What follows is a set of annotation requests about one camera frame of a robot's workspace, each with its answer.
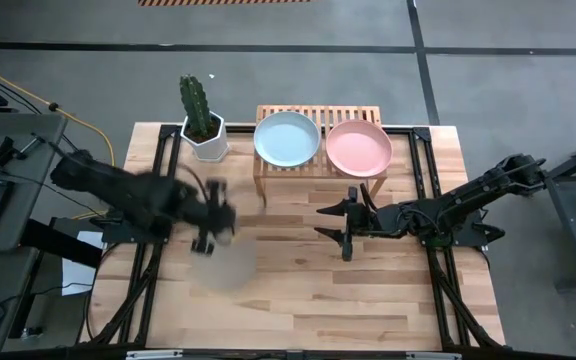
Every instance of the paper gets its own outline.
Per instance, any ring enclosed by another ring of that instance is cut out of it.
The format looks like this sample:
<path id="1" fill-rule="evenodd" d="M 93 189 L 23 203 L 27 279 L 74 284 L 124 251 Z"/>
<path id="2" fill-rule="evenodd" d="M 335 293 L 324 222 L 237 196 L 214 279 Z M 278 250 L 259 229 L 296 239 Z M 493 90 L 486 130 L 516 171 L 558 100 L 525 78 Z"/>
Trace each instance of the paper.
<path id="1" fill-rule="evenodd" d="M 100 232 L 80 231 L 79 235 L 77 235 L 77 240 L 83 241 L 87 244 L 102 249 L 104 247 L 104 243 L 101 242 L 102 235 L 103 233 Z M 62 296 L 79 294 L 82 292 L 92 290 L 92 283 L 95 280 L 95 268 L 82 265 L 67 259 L 62 259 L 61 265 L 63 273 L 63 281 L 61 283 L 61 286 L 64 287 L 63 289 L 61 289 Z M 68 286 L 69 284 L 72 283 L 90 284 L 90 285 L 85 286 L 85 285 L 73 284 Z"/>

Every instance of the plant pot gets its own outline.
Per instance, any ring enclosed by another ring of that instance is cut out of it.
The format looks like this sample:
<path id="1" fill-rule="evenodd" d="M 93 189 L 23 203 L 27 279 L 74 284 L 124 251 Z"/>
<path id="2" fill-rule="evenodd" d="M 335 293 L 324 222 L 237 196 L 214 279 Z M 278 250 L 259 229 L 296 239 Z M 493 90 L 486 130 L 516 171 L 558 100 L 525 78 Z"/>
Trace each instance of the plant pot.
<path id="1" fill-rule="evenodd" d="M 186 134 L 186 124 L 188 124 L 188 116 L 184 120 L 184 126 L 181 128 L 181 137 L 186 139 L 190 146 L 192 146 L 195 151 L 195 156 L 199 161 L 206 162 L 221 162 L 221 160 L 226 156 L 230 150 L 230 145 L 228 145 L 228 137 L 226 136 L 226 121 L 221 116 L 210 112 L 210 115 L 219 120 L 219 133 L 217 136 L 197 144 L 192 139 L 188 138 Z"/>

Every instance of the blue plate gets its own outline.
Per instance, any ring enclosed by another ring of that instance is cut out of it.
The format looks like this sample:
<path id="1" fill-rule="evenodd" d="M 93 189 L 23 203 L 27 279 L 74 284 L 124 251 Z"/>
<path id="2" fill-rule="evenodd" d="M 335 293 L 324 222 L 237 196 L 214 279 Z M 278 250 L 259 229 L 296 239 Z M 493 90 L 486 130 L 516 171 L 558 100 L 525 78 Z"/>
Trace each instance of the blue plate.
<path id="1" fill-rule="evenodd" d="M 267 116 L 257 125 L 254 142 L 255 150 L 267 163 L 296 167 L 315 156 L 321 130 L 306 116 L 283 111 Z"/>

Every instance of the potted cactus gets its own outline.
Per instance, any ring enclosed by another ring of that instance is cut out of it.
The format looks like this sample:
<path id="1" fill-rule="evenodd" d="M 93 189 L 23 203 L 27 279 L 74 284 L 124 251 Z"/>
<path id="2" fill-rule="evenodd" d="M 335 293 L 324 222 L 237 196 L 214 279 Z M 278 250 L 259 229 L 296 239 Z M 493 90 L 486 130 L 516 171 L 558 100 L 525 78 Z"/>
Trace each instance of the potted cactus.
<path id="1" fill-rule="evenodd" d="M 181 136 L 186 139 L 197 159 L 220 162 L 230 150 L 226 137 L 226 122 L 208 108 L 204 88 L 196 77 L 185 75 L 179 83 L 181 102 L 186 109 L 186 119 Z"/>

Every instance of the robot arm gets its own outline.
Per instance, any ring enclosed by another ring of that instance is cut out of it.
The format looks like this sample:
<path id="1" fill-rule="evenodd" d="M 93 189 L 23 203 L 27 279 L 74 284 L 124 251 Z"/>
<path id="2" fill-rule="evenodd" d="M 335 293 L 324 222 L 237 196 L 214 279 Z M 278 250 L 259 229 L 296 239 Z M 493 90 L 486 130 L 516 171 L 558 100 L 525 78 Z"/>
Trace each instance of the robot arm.
<path id="1" fill-rule="evenodd" d="M 344 261 L 352 259 L 353 235 L 401 238 L 410 234 L 418 236 L 426 246 L 448 246 L 453 230 L 463 226 L 469 214 L 506 194 L 529 196 L 544 189 L 545 175 L 540 168 L 544 162 L 543 159 L 535 161 L 529 155 L 509 156 L 477 179 L 438 198 L 391 204 L 379 209 L 363 184 L 363 204 L 357 202 L 357 189 L 351 187 L 348 199 L 317 210 L 320 214 L 347 215 L 346 231 L 315 230 L 342 247 Z"/>
<path id="2" fill-rule="evenodd" d="M 172 224 L 183 221 L 199 228 L 193 251 L 210 255 L 207 237 L 224 241 L 234 234 L 235 210 L 225 200 L 225 183 L 209 180 L 208 190 L 152 172 L 132 174 L 100 163 L 86 150 L 66 154 L 50 174 L 52 182 L 66 190 L 88 192 L 120 211 L 133 227 L 165 238 Z"/>

